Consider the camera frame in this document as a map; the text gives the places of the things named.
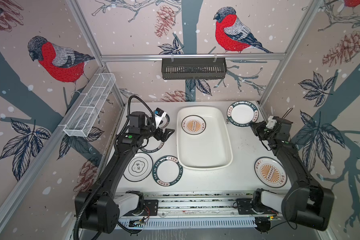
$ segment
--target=orange sunburst design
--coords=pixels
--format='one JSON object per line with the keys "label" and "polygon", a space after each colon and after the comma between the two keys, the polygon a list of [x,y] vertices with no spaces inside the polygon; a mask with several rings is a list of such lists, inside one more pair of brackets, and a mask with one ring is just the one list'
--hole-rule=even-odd
{"label": "orange sunburst design", "polygon": [[277,183],[280,180],[280,173],[274,166],[270,164],[264,164],[260,168],[263,178],[271,183]]}
{"label": "orange sunburst design", "polygon": [[202,124],[197,120],[191,120],[187,122],[187,129],[190,132],[198,132],[202,128]]}

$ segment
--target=bird illustration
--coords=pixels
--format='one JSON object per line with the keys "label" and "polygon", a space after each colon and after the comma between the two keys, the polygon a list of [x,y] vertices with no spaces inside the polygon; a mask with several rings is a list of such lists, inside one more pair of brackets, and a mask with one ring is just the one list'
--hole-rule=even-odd
{"label": "bird illustration", "polygon": [[216,20],[216,41],[227,51],[238,51],[257,48],[272,53],[253,36],[249,27],[245,26],[236,16],[232,7],[219,9],[213,18]]}
{"label": "bird illustration", "polygon": [[[339,0],[332,0],[332,1],[328,2],[327,5],[330,5],[330,4],[332,4],[334,2],[337,2],[337,1],[339,1]],[[352,8],[352,15],[357,14],[357,13],[355,13],[354,8],[359,6],[359,5],[360,5],[360,0],[344,0],[344,7]]]}
{"label": "bird illustration", "polygon": [[33,61],[37,59],[54,79],[63,83],[73,82],[75,84],[71,97],[74,93],[80,93],[76,90],[76,81],[81,75],[85,76],[85,65],[95,59],[90,55],[74,51],[72,48],[60,47],[48,42],[42,36],[35,36],[29,41],[28,51],[31,59]]}

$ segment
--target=wallpaper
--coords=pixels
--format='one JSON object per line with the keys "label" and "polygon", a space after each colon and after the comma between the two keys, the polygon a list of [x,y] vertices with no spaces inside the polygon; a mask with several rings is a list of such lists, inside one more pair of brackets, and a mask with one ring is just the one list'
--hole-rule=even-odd
{"label": "wallpaper", "polygon": [[98,174],[112,137],[120,107],[113,94],[88,137],[65,135],[3,229],[0,239],[63,239],[75,215],[74,199]]}
{"label": "wallpaper", "polygon": [[335,194],[337,239],[360,239],[360,1],[325,1],[264,108],[294,108],[292,141]]}
{"label": "wallpaper", "polygon": [[227,61],[224,79],[164,80],[161,61],[110,62],[124,100],[136,94],[146,102],[235,101],[260,99],[278,60]]}
{"label": "wallpaper", "polygon": [[101,53],[123,55],[284,52],[310,1],[78,2]]}
{"label": "wallpaper", "polygon": [[0,206],[97,69],[65,1],[0,0]]}

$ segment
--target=black metal basket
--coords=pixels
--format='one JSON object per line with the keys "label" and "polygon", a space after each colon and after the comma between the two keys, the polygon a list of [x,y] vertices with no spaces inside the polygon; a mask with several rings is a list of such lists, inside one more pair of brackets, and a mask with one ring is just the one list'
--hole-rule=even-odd
{"label": "black metal basket", "polygon": [[163,58],[163,79],[223,79],[227,72],[225,58]]}

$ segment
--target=bird's red breast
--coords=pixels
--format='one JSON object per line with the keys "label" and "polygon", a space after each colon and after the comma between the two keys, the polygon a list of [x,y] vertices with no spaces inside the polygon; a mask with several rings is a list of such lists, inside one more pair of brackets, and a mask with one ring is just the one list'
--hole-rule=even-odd
{"label": "bird's red breast", "polygon": [[238,51],[241,52],[243,49],[250,47],[249,44],[240,43],[228,37],[224,28],[232,26],[235,24],[237,16],[230,14],[226,16],[221,23],[216,21],[216,41],[220,46],[222,46],[226,51]]}
{"label": "bird's red breast", "polygon": [[344,6],[346,7],[356,7],[360,5],[360,0],[344,0]]}
{"label": "bird's red breast", "polygon": [[59,68],[52,64],[56,57],[55,49],[50,42],[47,42],[41,48],[44,60],[39,63],[48,71],[56,80],[61,82],[75,82],[84,73],[84,63],[79,63],[70,68]]}

